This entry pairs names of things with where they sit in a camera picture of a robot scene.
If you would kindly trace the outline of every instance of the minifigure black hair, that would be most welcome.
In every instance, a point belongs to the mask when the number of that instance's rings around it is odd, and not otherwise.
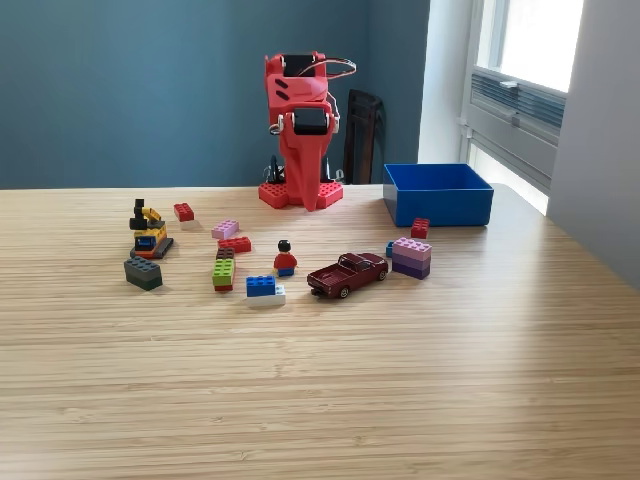
[[[291,251],[291,244],[289,243],[289,240],[280,240],[278,242],[278,251],[280,251],[280,252],[290,252]]]

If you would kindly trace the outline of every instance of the pink lego brick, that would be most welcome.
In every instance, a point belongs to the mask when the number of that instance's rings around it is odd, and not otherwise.
[[[402,237],[393,242],[392,253],[424,262],[431,258],[431,245]]]
[[[226,240],[236,233],[240,228],[240,224],[235,220],[225,220],[224,222],[211,229],[211,237],[218,240]]]

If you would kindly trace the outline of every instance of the white wall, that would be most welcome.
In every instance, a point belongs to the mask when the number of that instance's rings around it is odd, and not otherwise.
[[[549,217],[640,288],[640,1],[585,0]]]
[[[456,119],[462,105],[472,8],[473,0],[431,0],[419,163],[458,161],[461,137]]]

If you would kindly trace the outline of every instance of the blue plastic bin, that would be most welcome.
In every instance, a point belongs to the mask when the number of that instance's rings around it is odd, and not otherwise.
[[[387,164],[383,181],[397,227],[416,218],[428,218],[432,227],[489,223],[493,188],[467,164]]]

